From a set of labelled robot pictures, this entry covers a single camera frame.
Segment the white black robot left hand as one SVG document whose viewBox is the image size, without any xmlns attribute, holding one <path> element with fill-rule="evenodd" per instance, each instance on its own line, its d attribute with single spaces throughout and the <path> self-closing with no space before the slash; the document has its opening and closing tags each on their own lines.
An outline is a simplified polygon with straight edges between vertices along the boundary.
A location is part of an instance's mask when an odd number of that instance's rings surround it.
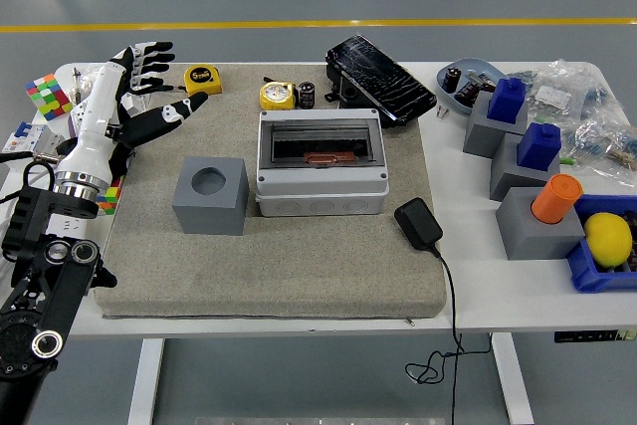
<svg viewBox="0 0 637 425">
<path fill-rule="evenodd" d="M 166 92 L 156 76 L 174 60 L 170 42 L 146 42 L 124 48 L 100 68 L 84 101 L 84 116 L 76 133 L 77 144 L 56 168 L 59 189 L 82 185 L 100 191 L 112 180 L 109 161 L 118 143 L 133 149 L 164 136 L 182 125 L 208 99 L 204 92 L 184 100 L 146 110 L 135 116 L 125 112 L 126 95 Z"/>
</svg>

